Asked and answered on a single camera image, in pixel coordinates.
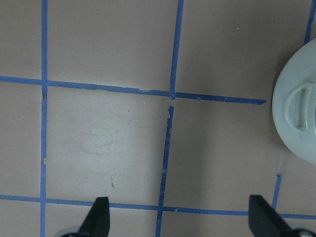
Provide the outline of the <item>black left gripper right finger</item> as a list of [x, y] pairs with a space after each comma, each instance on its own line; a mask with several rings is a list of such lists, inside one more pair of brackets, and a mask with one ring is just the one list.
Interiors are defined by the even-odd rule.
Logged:
[[250, 195], [248, 225], [255, 237], [295, 237], [296, 231], [276, 213], [261, 195]]

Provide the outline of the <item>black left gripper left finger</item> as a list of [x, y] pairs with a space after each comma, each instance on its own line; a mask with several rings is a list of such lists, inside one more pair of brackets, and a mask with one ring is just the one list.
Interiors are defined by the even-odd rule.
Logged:
[[98, 197], [92, 205], [79, 231], [79, 237], [107, 237], [110, 231], [108, 197]]

